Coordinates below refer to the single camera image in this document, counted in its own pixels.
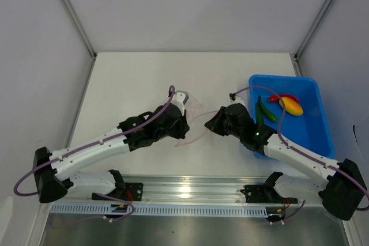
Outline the yellow orange mango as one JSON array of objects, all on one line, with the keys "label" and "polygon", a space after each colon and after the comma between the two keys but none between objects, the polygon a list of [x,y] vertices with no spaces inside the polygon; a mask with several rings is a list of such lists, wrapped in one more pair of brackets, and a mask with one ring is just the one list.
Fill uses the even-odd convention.
[{"label": "yellow orange mango", "polygon": [[279,102],[279,105],[283,108],[285,107],[285,110],[293,116],[302,116],[304,111],[303,108],[300,106],[299,103],[294,102],[291,99],[283,98]]}]

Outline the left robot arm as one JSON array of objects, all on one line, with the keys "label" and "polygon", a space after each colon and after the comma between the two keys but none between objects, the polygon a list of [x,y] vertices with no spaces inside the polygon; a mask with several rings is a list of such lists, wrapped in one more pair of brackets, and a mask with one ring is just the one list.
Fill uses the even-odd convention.
[{"label": "left robot arm", "polygon": [[119,154],[150,147],[164,138],[184,139],[190,127],[187,111],[181,102],[159,106],[120,122],[116,128],[97,139],[73,148],[51,152],[47,147],[35,151],[34,179],[39,202],[51,203],[68,194],[89,196],[93,200],[105,195],[118,200],[126,184],[118,170],[88,173],[82,169]]}]

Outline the clear zip top bag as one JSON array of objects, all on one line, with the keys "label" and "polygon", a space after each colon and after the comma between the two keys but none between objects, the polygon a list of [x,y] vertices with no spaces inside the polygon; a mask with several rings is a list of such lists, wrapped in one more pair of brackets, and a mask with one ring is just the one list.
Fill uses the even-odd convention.
[{"label": "clear zip top bag", "polygon": [[207,104],[199,101],[192,94],[190,94],[185,107],[187,109],[186,119],[190,129],[186,133],[185,139],[178,140],[175,147],[191,145],[203,138],[208,133],[208,129],[204,124],[217,113],[217,110],[209,108]]}]

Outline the red chili pepper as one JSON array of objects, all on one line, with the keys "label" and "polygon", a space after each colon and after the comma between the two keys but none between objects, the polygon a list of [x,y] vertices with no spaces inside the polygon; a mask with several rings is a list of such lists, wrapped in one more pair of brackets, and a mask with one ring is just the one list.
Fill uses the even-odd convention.
[{"label": "red chili pepper", "polygon": [[295,97],[293,95],[290,95],[290,94],[279,94],[278,96],[276,96],[276,95],[270,96],[268,98],[268,102],[270,102],[270,103],[276,103],[280,99],[283,99],[283,98],[288,98],[288,99],[293,100],[296,103],[301,103],[301,101],[297,97]]}]

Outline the green chili pepper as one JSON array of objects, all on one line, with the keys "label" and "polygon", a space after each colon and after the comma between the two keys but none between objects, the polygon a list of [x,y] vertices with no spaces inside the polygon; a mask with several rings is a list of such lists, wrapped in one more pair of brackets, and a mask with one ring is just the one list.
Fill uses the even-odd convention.
[{"label": "green chili pepper", "polygon": [[262,102],[262,97],[258,96],[258,106],[261,110],[261,112],[271,121],[271,122],[277,122],[278,118],[275,114],[273,114],[272,112],[270,112],[267,107],[264,105],[264,103]]}]

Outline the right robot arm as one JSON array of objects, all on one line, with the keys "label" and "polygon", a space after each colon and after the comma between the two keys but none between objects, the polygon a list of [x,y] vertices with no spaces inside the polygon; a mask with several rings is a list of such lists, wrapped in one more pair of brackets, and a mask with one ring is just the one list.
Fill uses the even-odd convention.
[{"label": "right robot arm", "polygon": [[282,161],[313,180],[322,206],[333,216],[349,221],[368,191],[358,165],[316,154],[292,142],[277,130],[256,123],[244,104],[221,107],[204,126],[220,135],[232,135],[248,150]]}]

